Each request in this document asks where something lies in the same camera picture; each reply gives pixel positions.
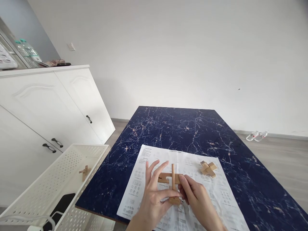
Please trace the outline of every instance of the instruction sheet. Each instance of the instruction sheet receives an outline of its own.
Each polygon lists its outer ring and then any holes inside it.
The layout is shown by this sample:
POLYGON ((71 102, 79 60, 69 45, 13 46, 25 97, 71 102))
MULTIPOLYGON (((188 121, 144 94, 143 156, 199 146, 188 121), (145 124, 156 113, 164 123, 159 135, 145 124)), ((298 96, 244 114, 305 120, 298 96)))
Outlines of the instruction sheet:
MULTIPOLYGON (((131 220, 140 208, 145 187, 145 163, 151 165, 155 160, 162 163, 169 160, 169 166, 163 172, 171 173, 171 164, 175 164, 175 173, 189 175, 196 182, 203 184, 214 204, 214 207, 226 226, 227 230, 248 231, 244 216, 237 205, 234 195, 218 158, 204 157, 186 152, 155 148, 142 145, 135 166, 133 168, 128 185, 121 200, 117 215, 131 220), (201 173, 201 161, 213 162, 217 169, 214 171, 215 178, 201 173)), ((168 189, 171 185, 158 183, 158 189, 168 189)), ((205 230, 193 214, 190 206, 184 201, 183 204, 172 206, 167 214, 161 219, 154 230, 205 230)))

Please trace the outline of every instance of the plastic water bottle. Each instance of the plastic water bottle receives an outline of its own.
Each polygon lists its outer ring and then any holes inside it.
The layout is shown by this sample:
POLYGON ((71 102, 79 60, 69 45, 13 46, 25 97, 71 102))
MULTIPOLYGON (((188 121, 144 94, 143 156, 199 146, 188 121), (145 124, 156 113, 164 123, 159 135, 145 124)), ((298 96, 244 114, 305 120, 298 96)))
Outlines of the plastic water bottle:
POLYGON ((257 142, 260 142, 261 140, 263 140, 266 136, 267 136, 268 132, 261 132, 254 140, 257 142))
POLYGON ((29 43, 27 43, 26 40, 20 39, 20 41, 22 42, 23 47, 25 48, 26 52, 30 55, 30 57, 33 59, 33 61, 35 61, 36 63, 41 63, 42 60, 39 57, 38 53, 35 51, 35 49, 29 43))
POLYGON ((25 48, 23 47, 22 43, 18 40, 15 40, 16 47, 20 54, 24 57, 24 59, 29 63, 29 65, 32 68, 37 68, 38 65, 36 62, 33 61, 33 59, 30 57, 30 55, 26 52, 25 48))
POLYGON ((258 131, 252 132, 249 136, 246 137, 246 140, 252 141, 254 138, 258 136, 258 134, 259 134, 258 131))

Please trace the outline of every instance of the wooden stick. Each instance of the wooden stick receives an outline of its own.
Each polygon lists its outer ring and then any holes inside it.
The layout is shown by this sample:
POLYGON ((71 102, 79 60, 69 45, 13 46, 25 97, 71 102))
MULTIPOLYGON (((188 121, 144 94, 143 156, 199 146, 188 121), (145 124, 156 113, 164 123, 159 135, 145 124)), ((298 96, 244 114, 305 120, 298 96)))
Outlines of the wooden stick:
POLYGON ((172 164, 172 190, 175 190, 174 164, 172 164))

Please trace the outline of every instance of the finger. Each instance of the finger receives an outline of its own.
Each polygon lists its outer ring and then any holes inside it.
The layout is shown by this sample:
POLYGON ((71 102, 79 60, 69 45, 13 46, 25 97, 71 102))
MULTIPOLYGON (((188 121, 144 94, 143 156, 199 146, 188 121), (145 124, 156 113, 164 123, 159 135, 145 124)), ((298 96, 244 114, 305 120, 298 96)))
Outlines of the finger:
POLYGON ((188 183, 189 183, 189 185, 190 185, 192 191, 195 191, 195 190, 198 188, 198 184, 199 184, 199 183, 195 182, 195 180, 192 179, 192 178, 191 178, 190 176, 188 176, 188 175, 185 175, 184 177, 185 177, 186 180, 188 181, 188 183))
POLYGON ((192 200, 195 200, 196 197, 194 193, 192 192, 192 189, 190 188, 190 185, 187 181, 187 179, 183 175, 179 175, 181 185, 186 193, 187 199, 191 202, 192 200))
POLYGON ((145 164, 145 185, 147 186, 151 180, 151 174, 154 167, 159 163, 159 160, 154 161, 149 167, 149 162, 147 161, 145 164))
POLYGON ((169 200, 165 200, 163 202, 161 202, 161 208, 162 208, 162 217, 166 214, 166 212, 169 210, 169 208, 171 208, 172 204, 169 202, 169 200))
POLYGON ((157 186, 158 176, 161 174, 163 169, 169 164, 169 161, 167 160, 165 163, 162 163, 153 173, 153 176, 151 177, 150 183, 157 186))
POLYGON ((185 193, 185 190, 183 189, 183 187, 179 187, 180 193, 182 194, 182 199, 186 201, 186 203, 189 205, 188 199, 187 199, 187 195, 185 193))
POLYGON ((158 190, 156 192, 157 199, 162 200, 166 197, 182 197, 183 195, 179 193, 178 191, 172 190, 172 189, 164 189, 164 190, 158 190))

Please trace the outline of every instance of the white storage basket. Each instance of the white storage basket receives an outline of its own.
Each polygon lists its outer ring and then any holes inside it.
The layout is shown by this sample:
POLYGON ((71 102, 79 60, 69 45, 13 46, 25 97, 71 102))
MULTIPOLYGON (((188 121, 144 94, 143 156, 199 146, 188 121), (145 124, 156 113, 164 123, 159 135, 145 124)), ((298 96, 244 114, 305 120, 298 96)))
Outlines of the white storage basket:
MULTIPOLYGON (((94 173, 110 151, 109 145, 72 144, 39 178, 36 179, 1 215, 27 217, 49 216, 65 194, 76 193, 66 209, 56 230, 113 230, 115 222, 75 208, 75 203, 94 173), (83 170, 88 165, 91 172, 82 182, 83 170)), ((0 225, 31 225, 42 227, 46 220, 6 220, 0 225)))

